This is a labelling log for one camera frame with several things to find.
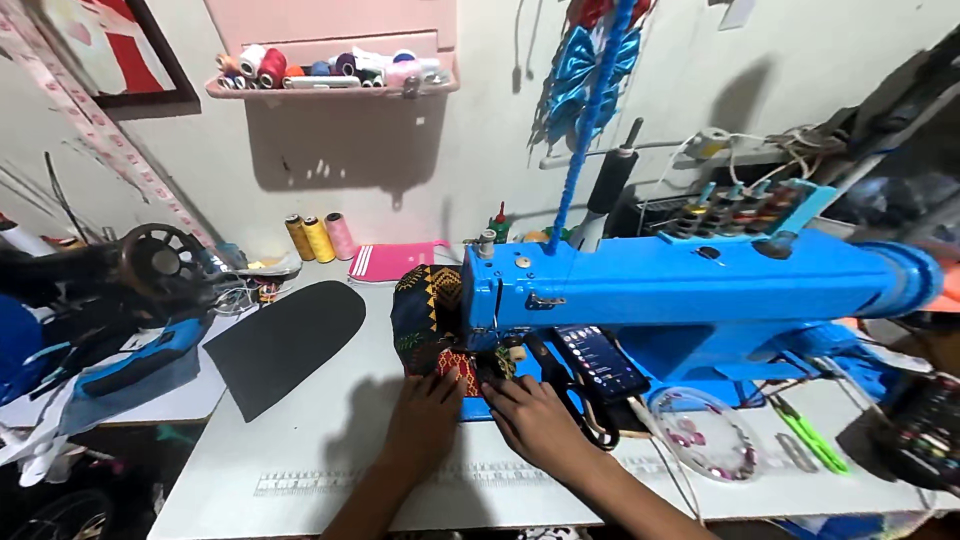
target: pink thread spool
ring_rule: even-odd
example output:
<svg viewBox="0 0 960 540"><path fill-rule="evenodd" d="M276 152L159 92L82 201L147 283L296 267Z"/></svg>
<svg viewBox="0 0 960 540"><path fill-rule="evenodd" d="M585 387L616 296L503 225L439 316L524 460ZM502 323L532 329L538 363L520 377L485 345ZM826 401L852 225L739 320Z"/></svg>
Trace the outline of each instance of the pink thread spool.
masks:
<svg viewBox="0 0 960 540"><path fill-rule="evenodd" d="M408 77L420 77L422 74L423 68L418 61L399 61L387 65L384 81L387 86L403 88L403 83Z"/></svg>
<svg viewBox="0 0 960 540"><path fill-rule="evenodd" d="M353 243L344 215L340 212L329 213L324 219L324 224L326 233L330 236L330 242L333 244L333 253L339 260L352 259L357 251L357 245Z"/></svg>

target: table ruler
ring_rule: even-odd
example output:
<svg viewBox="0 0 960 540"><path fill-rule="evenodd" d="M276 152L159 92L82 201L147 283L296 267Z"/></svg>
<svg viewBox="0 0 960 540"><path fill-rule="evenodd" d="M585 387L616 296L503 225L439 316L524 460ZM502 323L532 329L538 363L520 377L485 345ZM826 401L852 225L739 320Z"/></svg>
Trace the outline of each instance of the table ruler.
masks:
<svg viewBox="0 0 960 540"><path fill-rule="evenodd" d="M618 457L623 468L641 481L668 478L663 461L656 456ZM670 469L676 474L676 461ZM766 460L765 475L795 471L797 466L786 454L773 454ZM260 475L253 489L254 497L304 497L328 493L348 493L363 477L365 469L272 471ZM688 475L697 473L687 470ZM540 469L524 461L492 461L448 464L423 485L431 487L513 488L558 484Z"/></svg>

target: hand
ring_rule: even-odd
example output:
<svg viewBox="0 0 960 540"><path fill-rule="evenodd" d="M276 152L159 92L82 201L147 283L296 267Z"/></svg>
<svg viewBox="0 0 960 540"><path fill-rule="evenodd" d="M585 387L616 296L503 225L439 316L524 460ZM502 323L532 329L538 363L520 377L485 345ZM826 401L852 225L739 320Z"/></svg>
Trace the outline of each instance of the hand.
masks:
<svg viewBox="0 0 960 540"><path fill-rule="evenodd" d="M524 375L519 384L504 380L494 388L484 382L481 389L510 448L560 482L573 482L584 465L607 458L580 432L548 382Z"/></svg>
<svg viewBox="0 0 960 540"><path fill-rule="evenodd" d="M431 373L403 382L394 416L387 429L387 441L377 459L409 474L417 483L440 466L453 448L460 420L460 407L467 393L467 380L452 369L443 378Z"/></svg>

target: red thread spool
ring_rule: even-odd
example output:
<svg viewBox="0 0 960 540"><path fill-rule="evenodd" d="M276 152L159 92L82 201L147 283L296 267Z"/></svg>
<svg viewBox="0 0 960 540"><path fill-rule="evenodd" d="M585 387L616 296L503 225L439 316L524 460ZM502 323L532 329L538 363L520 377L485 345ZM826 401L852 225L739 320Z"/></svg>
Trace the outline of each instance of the red thread spool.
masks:
<svg viewBox="0 0 960 540"><path fill-rule="evenodd" d="M263 57L256 76L264 88L280 88L283 81L283 72L286 69L287 57L276 49L267 49L267 54Z"/></svg>

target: white paper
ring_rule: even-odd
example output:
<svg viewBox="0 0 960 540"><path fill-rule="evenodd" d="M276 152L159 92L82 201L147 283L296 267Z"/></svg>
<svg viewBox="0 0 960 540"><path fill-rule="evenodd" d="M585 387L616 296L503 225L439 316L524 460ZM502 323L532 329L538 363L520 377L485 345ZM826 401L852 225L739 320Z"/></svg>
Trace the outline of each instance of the white paper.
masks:
<svg viewBox="0 0 960 540"><path fill-rule="evenodd" d="M756 0L733 0L723 20L720 21L720 30L731 30L734 28L743 28L747 25L747 19L750 13L754 11Z"/></svg>

